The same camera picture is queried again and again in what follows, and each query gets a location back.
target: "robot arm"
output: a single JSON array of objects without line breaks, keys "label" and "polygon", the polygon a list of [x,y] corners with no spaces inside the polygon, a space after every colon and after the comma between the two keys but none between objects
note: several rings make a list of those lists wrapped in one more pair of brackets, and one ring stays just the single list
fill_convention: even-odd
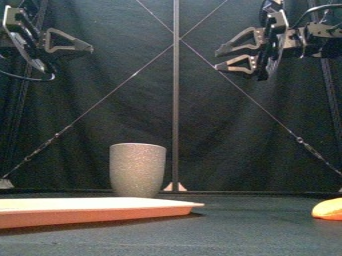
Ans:
[{"label": "robot arm", "polygon": [[258,81],[262,81],[267,80],[276,70],[282,58],[339,57],[342,55],[341,23],[327,25],[308,22],[303,27],[298,27],[302,19],[311,12],[337,8],[342,8],[342,4],[308,9],[290,28],[283,1],[266,0],[260,9],[263,27],[244,29],[219,47],[215,56],[234,56],[234,58],[215,65],[216,70],[235,72],[247,78],[256,76]]},{"label": "robot arm", "polygon": [[39,31],[24,8],[5,6],[0,28],[0,56],[20,54],[43,74],[53,74],[53,61],[60,56],[79,57],[92,53],[92,46],[63,31],[49,28]]}]

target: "orange object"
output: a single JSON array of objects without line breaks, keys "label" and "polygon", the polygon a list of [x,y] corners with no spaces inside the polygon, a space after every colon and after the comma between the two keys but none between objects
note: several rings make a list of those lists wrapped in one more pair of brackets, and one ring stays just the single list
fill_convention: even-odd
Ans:
[{"label": "orange object", "polygon": [[314,218],[325,220],[342,220],[342,198],[321,202],[312,209]]}]

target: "orange tray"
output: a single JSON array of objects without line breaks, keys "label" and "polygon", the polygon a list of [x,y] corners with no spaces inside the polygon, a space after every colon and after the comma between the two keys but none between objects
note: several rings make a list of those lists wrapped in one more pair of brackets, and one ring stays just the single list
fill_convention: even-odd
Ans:
[{"label": "orange tray", "polygon": [[202,206],[135,197],[0,199],[0,229],[180,216]]}]

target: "speckled cup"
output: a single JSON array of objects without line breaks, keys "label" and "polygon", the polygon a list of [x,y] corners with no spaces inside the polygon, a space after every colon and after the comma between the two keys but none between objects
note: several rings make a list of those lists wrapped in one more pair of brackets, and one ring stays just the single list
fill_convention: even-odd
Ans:
[{"label": "speckled cup", "polygon": [[116,196],[155,197],[163,183],[164,166],[164,147],[143,143],[112,145],[109,178]]}]

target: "black curtain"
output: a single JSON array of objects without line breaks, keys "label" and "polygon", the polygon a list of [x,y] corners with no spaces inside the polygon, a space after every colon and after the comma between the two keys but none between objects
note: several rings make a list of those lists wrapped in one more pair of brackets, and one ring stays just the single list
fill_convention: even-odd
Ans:
[{"label": "black curtain", "polygon": [[[341,167],[321,60],[283,59],[263,82],[234,74],[224,78],[212,68],[227,60],[214,57],[219,45],[260,26],[260,4],[180,1],[179,181],[196,191],[337,191],[339,176],[282,126]],[[306,9],[306,1],[286,1],[290,24]],[[174,1],[51,0],[44,27],[87,41],[95,52],[61,60],[56,81],[29,85],[12,166],[64,127],[72,128],[13,173],[15,186],[109,188],[108,151],[120,142],[167,147],[167,185]],[[341,85],[338,66],[341,60],[333,67]]]}]

